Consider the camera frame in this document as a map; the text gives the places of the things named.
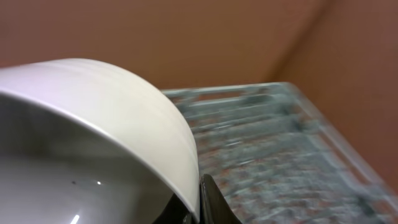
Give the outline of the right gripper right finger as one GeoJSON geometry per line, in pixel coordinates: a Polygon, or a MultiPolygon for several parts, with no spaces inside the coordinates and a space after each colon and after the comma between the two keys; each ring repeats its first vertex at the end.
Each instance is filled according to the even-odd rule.
{"type": "Polygon", "coordinates": [[[209,174],[200,180],[200,224],[241,224],[209,174]]]}

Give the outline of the grey bowl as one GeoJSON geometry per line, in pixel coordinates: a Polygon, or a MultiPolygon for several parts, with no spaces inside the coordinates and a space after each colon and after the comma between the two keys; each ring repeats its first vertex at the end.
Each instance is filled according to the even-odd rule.
{"type": "Polygon", "coordinates": [[[1,69],[2,223],[152,223],[172,197],[199,221],[195,140],[156,87],[83,58],[1,69]]]}

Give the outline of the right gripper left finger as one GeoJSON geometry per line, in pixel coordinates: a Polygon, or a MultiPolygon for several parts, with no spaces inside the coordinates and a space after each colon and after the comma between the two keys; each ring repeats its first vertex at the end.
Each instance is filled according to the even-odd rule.
{"type": "Polygon", "coordinates": [[[162,213],[152,224],[195,224],[195,221],[184,203],[176,194],[173,194],[162,213]]]}

